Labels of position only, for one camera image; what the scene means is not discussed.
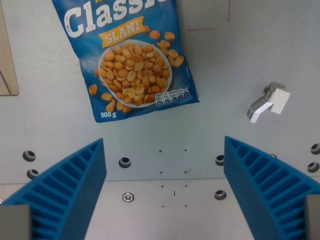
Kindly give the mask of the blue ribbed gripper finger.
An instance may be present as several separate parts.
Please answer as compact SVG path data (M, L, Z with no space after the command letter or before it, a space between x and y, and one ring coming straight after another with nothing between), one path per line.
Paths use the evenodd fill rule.
M88 144L36 176L0 206L26 210L33 240L83 240L107 176L104 141Z
M224 174L256 240L305 240L305 201L320 184L235 138L224 138Z

